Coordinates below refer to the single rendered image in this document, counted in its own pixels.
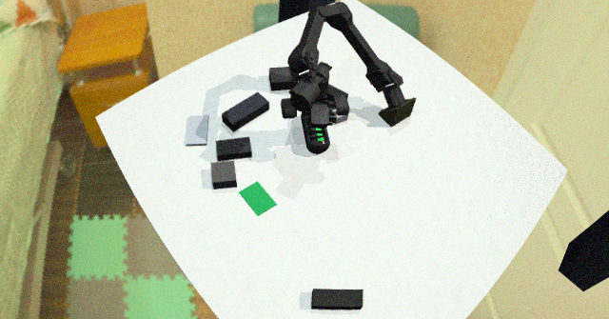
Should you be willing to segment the green flat square plate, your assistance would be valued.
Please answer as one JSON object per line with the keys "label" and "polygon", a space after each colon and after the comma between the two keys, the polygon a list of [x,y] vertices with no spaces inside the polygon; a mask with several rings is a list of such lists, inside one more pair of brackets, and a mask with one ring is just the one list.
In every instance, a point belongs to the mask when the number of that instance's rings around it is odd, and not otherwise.
{"label": "green flat square plate", "polygon": [[253,211],[259,217],[262,213],[277,206],[277,203],[268,194],[259,181],[251,184],[239,192]]}

